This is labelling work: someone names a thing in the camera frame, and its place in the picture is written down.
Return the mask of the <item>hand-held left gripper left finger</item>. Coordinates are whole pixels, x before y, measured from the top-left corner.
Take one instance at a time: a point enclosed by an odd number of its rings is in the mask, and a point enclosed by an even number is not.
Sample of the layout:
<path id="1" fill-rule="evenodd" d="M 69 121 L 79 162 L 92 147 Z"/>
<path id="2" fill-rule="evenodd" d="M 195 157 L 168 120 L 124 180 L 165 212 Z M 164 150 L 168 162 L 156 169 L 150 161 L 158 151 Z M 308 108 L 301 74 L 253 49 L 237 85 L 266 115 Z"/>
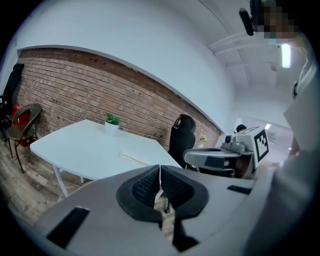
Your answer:
<path id="1" fill-rule="evenodd" d="M 34 228 L 75 256 L 174 256 L 154 208 L 158 165 L 84 185 L 49 208 Z"/>

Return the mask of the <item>white table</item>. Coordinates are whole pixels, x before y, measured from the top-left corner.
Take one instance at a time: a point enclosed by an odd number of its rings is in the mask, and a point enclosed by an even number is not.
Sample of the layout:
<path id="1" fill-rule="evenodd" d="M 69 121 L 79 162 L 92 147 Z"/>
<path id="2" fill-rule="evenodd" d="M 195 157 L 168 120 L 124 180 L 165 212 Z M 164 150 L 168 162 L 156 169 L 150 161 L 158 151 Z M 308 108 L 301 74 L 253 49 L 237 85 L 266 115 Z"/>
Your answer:
<path id="1" fill-rule="evenodd" d="M 53 166 L 64 197 L 68 192 L 62 172 L 95 181 L 147 166 L 122 158 L 121 149 L 144 153 L 151 161 L 148 166 L 179 166 L 158 141 L 119 129 L 108 136 L 104 125 L 87 119 L 38 139 L 30 149 Z"/>

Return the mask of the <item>ceiling light panel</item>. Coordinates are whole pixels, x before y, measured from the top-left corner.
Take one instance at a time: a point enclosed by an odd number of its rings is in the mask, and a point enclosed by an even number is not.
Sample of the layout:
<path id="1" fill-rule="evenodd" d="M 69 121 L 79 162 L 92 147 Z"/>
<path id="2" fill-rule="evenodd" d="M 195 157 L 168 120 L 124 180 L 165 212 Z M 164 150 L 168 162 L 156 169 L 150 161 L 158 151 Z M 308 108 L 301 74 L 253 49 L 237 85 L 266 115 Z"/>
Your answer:
<path id="1" fill-rule="evenodd" d="M 283 68 L 288 69 L 291 67 L 292 50 L 289 44 L 281 45 L 281 65 Z"/>

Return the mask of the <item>black office chair with headrest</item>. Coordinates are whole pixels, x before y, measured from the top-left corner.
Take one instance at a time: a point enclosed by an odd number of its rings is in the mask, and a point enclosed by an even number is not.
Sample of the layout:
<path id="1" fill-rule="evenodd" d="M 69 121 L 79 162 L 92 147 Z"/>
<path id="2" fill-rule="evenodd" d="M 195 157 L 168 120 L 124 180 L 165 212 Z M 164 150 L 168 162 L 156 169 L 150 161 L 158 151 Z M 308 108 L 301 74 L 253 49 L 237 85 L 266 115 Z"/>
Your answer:
<path id="1" fill-rule="evenodd" d="M 168 153 L 183 169 L 187 166 L 183 155 L 194 147 L 195 131 L 195 121 L 186 114 L 180 114 L 171 128 Z"/>

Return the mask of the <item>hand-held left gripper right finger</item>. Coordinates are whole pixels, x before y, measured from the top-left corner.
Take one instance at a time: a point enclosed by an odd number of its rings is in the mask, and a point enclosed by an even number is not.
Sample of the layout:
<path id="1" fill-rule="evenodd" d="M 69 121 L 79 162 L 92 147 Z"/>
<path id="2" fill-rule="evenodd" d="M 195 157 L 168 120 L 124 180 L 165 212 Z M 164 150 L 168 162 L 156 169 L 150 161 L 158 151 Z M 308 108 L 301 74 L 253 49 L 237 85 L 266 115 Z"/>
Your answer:
<path id="1" fill-rule="evenodd" d="M 175 171 L 203 184 L 208 202 L 198 216 L 181 222 L 198 244 L 183 252 L 171 244 L 160 245 L 160 256 L 249 256 L 246 247 L 270 192 L 271 170 L 263 170 L 256 180 Z"/>

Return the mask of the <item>white ceiling pipes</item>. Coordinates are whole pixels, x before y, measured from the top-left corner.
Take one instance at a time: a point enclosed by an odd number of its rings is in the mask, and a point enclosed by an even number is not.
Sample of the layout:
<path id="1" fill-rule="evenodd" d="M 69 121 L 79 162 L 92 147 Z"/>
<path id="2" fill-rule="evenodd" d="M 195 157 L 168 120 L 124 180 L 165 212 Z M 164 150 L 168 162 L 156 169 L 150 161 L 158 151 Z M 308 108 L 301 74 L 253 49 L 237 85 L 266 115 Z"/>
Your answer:
<path id="1" fill-rule="evenodd" d="M 215 56 L 218 56 L 231 51 L 268 44 L 269 41 L 266 39 L 260 38 L 257 35 L 249 36 L 245 31 L 241 31 L 210 44 L 208 48 Z"/>

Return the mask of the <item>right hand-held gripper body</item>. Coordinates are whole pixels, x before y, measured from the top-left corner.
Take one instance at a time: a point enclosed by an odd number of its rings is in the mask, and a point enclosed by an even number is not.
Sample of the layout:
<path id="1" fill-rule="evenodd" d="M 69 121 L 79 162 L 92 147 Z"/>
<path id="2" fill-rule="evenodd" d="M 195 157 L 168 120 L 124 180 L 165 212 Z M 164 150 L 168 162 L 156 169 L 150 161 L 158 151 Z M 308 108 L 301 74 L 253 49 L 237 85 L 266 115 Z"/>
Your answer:
<path id="1" fill-rule="evenodd" d="M 268 135 L 262 126 L 247 128 L 227 135 L 221 148 L 238 154 L 234 162 L 234 176 L 252 179 L 259 165 L 269 154 Z"/>

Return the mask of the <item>brown wicker chair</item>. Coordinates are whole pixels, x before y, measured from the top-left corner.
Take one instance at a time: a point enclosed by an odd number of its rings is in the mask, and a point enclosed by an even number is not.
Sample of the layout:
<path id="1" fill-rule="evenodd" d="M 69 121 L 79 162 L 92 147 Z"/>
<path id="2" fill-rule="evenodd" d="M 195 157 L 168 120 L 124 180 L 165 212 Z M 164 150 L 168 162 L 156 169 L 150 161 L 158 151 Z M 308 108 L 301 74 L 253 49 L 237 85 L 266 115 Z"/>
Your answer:
<path id="1" fill-rule="evenodd" d="M 37 126 L 40 120 L 40 115 L 42 112 L 42 106 L 38 103 L 28 104 L 18 109 L 15 113 L 12 123 L 17 123 L 18 119 L 24 114 L 29 112 L 29 121 L 27 124 L 16 124 L 9 127 L 6 131 L 8 138 L 8 145 L 10 149 L 11 157 L 13 157 L 13 151 L 11 147 L 11 141 L 13 141 L 15 156 L 18 160 L 21 172 L 24 174 L 25 171 L 22 167 L 22 163 L 18 154 L 18 146 L 21 141 L 27 140 L 28 146 L 39 139 L 37 135 Z"/>

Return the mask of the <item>person in white clothing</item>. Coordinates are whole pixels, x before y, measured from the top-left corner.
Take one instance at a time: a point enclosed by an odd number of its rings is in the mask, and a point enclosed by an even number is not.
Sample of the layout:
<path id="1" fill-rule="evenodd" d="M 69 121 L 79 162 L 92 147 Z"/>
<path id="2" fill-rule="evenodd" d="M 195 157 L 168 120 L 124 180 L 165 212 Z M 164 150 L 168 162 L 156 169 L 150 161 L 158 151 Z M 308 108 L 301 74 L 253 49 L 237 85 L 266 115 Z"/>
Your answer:
<path id="1" fill-rule="evenodd" d="M 244 248 L 244 256 L 320 254 L 320 65 L 304 36 L 290 44 L 306 62 L 284 112 L 295 147 L 274 172 L 264 208 Z"/>

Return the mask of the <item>green potted plant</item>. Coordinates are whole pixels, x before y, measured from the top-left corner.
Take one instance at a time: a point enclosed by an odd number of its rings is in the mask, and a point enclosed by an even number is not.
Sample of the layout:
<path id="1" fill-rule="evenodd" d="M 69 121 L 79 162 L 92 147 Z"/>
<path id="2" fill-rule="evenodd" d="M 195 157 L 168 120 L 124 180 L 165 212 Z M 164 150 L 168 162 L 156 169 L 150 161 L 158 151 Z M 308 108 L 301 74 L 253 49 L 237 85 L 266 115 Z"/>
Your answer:
<path id="1" fill-rule="evenodd" d="M 121 122 L 122 120 L 120 117 L 114 116 L 113 114 L 107 112 L 104 123 L 105 135 L 110 137 L 114 136 Z"/>

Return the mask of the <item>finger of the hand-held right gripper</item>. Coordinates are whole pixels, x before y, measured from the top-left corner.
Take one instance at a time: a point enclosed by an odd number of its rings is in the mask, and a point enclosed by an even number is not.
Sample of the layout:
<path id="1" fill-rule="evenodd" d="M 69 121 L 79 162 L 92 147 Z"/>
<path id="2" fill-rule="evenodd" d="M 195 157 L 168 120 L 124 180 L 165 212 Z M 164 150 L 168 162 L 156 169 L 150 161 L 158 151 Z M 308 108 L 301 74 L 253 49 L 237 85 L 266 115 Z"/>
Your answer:
<path id="1" fill-rule="evenodd" d="M 227 159 L 237 159 L 239 156 L 239 153 L 222 148 L 192 148 L 184 151 L 183 160 L 195 167 L 223 170 Z"/>

